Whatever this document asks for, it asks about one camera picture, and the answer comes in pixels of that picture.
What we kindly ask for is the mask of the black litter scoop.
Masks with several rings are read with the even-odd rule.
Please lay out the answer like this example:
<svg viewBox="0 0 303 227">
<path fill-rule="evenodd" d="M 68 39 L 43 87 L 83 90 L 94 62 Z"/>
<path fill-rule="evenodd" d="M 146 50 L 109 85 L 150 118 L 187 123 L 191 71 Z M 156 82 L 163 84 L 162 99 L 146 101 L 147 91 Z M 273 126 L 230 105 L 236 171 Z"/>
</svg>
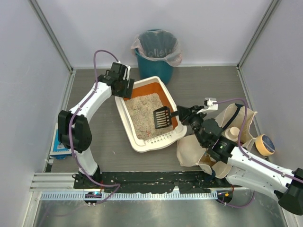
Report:
<svg viewBox="0 0 303 227">
<path fill-rule="evenodd" d="M 155 129 L 167 128 L 172 125 L 172 118 L 178 116 L 178 111 L 171 112 L 168 106 L 153 111 Z"/>
</svg>

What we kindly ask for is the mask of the white orange litter box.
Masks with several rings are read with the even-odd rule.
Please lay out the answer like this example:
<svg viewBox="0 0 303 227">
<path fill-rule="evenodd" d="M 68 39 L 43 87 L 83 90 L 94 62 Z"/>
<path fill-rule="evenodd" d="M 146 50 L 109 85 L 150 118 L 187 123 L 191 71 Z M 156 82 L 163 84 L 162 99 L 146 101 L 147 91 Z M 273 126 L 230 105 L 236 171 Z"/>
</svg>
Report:
<svg viewBox="0 0 303 227">
<path fill-rule="evenodd" d="M 157 76 L 153 76 L 135 82 L 132 92 L 132 98 L 145 96 L 153 93 L 159 95 L 163 106 L 169 107 L 172 112 L 177 110 L 177 106 L 172 96 L 170 95 L 168 89 L 161 81 L 161 79 Z M 139 139 L 135 133 L 133 121 L 125 105 L 126 100 L 126 98 L 121 97 L 115 98 L 116 106 L 120 118 L 122 120 L 124 129 L 130 141 L 130 144 L 135 151 L 139 153 L 144 153 L 147 151 L 163 149 L 170 146 L 171 144 L 186 135 L 187 127 L 182 125 L 179 119 L 176 117 L 172 120 L 173 130 L 171 130 L 170 132 L 164 133 L 148 140 Z"/>
</svg>

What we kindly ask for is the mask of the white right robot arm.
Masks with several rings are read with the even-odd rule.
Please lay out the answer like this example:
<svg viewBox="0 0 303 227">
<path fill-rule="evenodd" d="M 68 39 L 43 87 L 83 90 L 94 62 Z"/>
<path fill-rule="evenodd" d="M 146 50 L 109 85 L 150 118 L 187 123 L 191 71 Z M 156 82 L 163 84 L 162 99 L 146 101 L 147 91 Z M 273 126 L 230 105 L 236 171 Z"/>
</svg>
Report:
<svg viewBox="0 0 303 227">
<path fill-rule="evenodd" d="M 250 134 L 254 111 L 233 103 L 215 118 L 205 119 L 217 109 L 218 105 L 177 106 L 172 113 L 194 133 L 177 142 L 181 166 L 199 166 L 212 177 L 262 193 L 285 210 L 302 215 L 303 170 L 275 165 L 250 152 L 257 143 Z"/>
</svg>

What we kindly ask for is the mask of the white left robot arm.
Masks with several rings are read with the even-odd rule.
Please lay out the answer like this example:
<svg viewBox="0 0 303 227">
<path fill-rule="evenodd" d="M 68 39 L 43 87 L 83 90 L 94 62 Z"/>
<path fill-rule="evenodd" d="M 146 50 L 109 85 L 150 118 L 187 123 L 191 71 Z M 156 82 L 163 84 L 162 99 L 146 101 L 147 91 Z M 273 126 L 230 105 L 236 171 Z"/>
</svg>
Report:
<svg viewBox="0 0 303 227">
<path fill-rule="evenodd" d="M 120 62 L 112 63 L 104 75 L 97 75 L 91 90 L 69 111 L 58 114 L 58 140 L 69 149 L 85 181 L 101 184 L 100 168 L 93 158 L 90 145 L 92 133 L 89 122 L 101 105 L 112 96 L 130 98 L 134 79 L 131 67 Z"/>
</svg>

